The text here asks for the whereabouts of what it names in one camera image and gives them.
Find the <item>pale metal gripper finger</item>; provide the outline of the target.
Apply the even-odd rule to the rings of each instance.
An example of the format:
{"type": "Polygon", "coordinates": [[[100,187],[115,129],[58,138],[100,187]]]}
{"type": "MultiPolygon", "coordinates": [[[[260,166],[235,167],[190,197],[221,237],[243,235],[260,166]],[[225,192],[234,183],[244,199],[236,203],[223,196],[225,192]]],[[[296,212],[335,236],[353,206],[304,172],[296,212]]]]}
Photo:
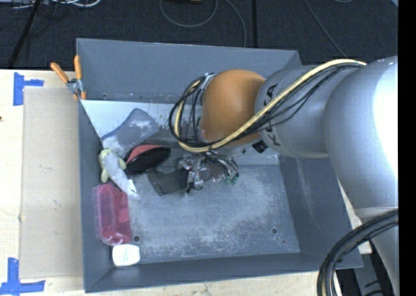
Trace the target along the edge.
{"type": "Polygon", "coordinates": [[[185,189],[186,194],[191,191],[201,191],[203,189],[203,180],[200,178],[197,172],[189,172],[187,178],[187,186],[185,189]]]}
{"type": "Polygon", "coordinates": [[[195,170],[195,158],[194,157],[182,157],[177,162],[177,169],[184,169],[187,172],[193,172],[195,170]]]}

